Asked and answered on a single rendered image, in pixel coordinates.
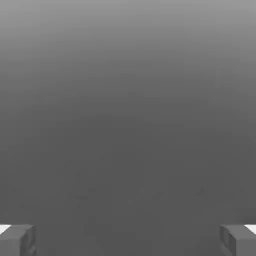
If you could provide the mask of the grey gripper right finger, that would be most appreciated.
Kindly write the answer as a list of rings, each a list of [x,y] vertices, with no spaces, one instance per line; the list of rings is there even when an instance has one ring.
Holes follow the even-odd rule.
[[[221,225],[219,235],[224,256],[256,256],[256,224]]]

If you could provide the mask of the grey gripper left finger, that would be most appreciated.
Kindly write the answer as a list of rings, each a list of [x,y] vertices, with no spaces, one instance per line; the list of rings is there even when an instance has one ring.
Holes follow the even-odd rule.
[[[38,256],[36,226],[0,224],[0,256]]]

